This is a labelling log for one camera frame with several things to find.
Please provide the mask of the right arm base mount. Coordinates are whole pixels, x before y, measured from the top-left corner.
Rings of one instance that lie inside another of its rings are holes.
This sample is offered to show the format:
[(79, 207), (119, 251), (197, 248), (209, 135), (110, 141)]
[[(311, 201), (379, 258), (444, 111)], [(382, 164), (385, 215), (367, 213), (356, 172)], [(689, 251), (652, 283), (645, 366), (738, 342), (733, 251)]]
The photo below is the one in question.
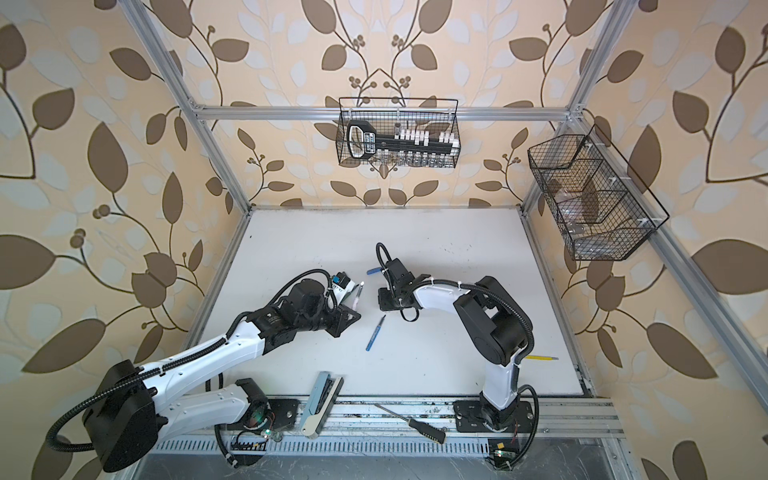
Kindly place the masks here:
[(518, 397), (503, 410), (484, 399), (458, 400), (453, 403), (456, 430), (459, 433), (498, 433), (503, 438), (489, 442), (485, 460), (497, 471), (512, 471), (530, 450), (539, 427), (540, 402), (533, 394), (529, 400)]

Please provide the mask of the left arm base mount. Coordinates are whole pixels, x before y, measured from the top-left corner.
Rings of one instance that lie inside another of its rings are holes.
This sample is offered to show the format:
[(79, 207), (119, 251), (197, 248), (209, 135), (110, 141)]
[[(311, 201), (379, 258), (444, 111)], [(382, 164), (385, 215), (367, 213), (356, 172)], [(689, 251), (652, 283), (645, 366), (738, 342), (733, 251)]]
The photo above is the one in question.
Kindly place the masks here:
[(267, 449), (294, 427), (299, 404), (297, 399), (260, 401), (237, 422), (215, 425), (216, 444), (227, 464), (238, 469), (259, 462)]

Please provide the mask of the blue pen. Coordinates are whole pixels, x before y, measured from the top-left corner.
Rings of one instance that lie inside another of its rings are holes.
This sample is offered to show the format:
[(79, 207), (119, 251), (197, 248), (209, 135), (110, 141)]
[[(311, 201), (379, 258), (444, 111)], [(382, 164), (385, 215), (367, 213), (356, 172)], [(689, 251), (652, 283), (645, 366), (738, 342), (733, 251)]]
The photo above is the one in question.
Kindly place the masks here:
[(375, 328), (374, 328), (374, 330), (372, 332), (372, 335), (371, 335), (371, 337), (370, 337), (370, 339), (369, 339), (369, 341), (368, 341), (368, 343), (366, 345), (366, 348), (365, 348), (366, 352), (370, 352), (371, 351), (371, 349), (372, 349), (372, 347), (373, 347), (373, 345), (374, 345), (378, 335), (380, 334), (380, 331), (381, 331), (381, 329), (383, 327), (383, 324), (384, 324), (386, 318), (387, 318), (387, 315), (385, 314), (377, 322), (377, 324), (376, 324), (376, 326), (375, 326)]

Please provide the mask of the light blue stapler tool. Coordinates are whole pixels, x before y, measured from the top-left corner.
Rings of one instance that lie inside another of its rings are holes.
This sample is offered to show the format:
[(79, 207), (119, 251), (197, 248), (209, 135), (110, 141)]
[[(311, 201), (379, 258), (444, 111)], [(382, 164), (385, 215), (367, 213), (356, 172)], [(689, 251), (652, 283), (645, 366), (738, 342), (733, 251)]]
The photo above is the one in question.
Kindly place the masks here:
[(300, 419), (303, 436), (316, 439), (320, 435), (343, 384), (342, 376), (332, 377), (327, 371), (318, 374)]

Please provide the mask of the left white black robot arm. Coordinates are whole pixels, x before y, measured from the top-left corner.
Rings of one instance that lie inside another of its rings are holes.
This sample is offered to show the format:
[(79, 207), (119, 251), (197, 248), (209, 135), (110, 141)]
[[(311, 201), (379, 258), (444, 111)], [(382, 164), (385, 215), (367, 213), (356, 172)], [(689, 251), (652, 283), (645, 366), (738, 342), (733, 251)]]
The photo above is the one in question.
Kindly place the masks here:
[(102, 470), (113, 473), (163, 440), (244, 422), (267, 401), (253, 380), (205, 393), (195, 388), (292, 342), (300, 332), (339, 337), (360, 318), (343, 303), (354, 286), (344, 272), (311, 269), (285, 284), (264, 307), (240, 313), (225, 333), (209, 341), (144, 365), (126, 360), (112, 366), (94, 395), (50, 427), (46, 447), (63, 453), (93, 451)]

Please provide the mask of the black socket tool set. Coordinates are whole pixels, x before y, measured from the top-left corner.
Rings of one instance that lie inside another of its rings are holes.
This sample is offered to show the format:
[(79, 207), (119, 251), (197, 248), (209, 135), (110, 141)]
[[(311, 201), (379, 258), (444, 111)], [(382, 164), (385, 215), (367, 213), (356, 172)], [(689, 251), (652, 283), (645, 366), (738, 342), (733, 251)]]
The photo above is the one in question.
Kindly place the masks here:
[(348, 123), (344, 140), (352, 158), (380, 160), (395, 158), (403, 161), (448, 160), (460, 154), (460, 140), (453, 132), (441, 132), (432, 140), (428, 130), (407, 129), (396, 126), (392, 134), (377, 130), (365, 120)]

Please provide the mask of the pink white pen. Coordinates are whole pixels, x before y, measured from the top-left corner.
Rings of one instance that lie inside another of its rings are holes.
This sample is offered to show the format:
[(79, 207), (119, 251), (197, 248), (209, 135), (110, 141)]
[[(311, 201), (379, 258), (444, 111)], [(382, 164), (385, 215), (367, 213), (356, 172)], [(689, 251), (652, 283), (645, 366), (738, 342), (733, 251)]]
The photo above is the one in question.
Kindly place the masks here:
[(357, 311), (358, 303), (359, 303), (360, 297), (362, 295), (364, 286), (365, 286), (365, 282), (361, 282), (356, 287), (356, 290), (355, 290), (355, 293), (354, 293), (354, 296), (353, 296), (352, 306), (351, 306), (351, 308), (353, 310), (355, 310), (355, 311)]

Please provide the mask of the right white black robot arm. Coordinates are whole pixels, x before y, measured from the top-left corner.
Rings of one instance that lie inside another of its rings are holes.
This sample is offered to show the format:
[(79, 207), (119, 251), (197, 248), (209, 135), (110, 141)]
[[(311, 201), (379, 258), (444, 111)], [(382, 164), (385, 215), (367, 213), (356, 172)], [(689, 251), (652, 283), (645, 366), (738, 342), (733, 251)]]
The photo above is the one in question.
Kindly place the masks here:
[(386, 286), (378, 292), (383, 311), (413, 309), (455, 313), (472, 344), (486, 360), (480, 393), (480, 418), (486, 427), (502, 430), (518, 408), (520, 364), (533, 350), (532, 321), (492, 276), (475, 283), (415, 276), (395, 259), (381, 260)]

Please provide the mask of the black handled screwdriver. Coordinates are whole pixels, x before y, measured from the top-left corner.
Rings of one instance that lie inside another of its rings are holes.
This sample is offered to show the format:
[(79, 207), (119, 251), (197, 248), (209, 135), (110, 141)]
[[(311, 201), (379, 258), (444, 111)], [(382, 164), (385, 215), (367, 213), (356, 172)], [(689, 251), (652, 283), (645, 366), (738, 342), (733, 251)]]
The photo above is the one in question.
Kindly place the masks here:
[(404, 415), (400, 415), (400, 414), (392, 411), (391, 409), (388, 409), (388, 408), (386, 408), (386, 407), (384, 407), (384, 406), (382, 406), (382, 405), (380, 405), (378, 403), (375, 403), (374, 406), (376, 408), (382, 410), (383, 412), (386, 412), (390, 416), (393, 416), (393, 417), (395, 417), (397, 419), (400, 419), (400, 420), (406, 422), (407, 425), (412, 430), (416, 431), (419, 435), (421, 435), (421, 436), (423, 436), (423, 437), (425, 437), (425, 438), (427, 438), (427, 439), (429, 439), (429, 440), (431, 440), (431, 441), (433, 441), (433, 442), (435, 442), (437, 444), (440, 444), (440, 445), (443, 445), (445, 443), (445, 441), (446, 441), (446, 432), (445, 431), (443, 431), (441, 429), (438, 429), (438, 428), (436, 428), (436, 427), (434, 427), (434, 426), (432, 426), (432, 425), (430, 425), (430, 424), (428, 424), (426, 422), (416, 420), (415, 418), (407, 417), (407, 416), (404, 416)]

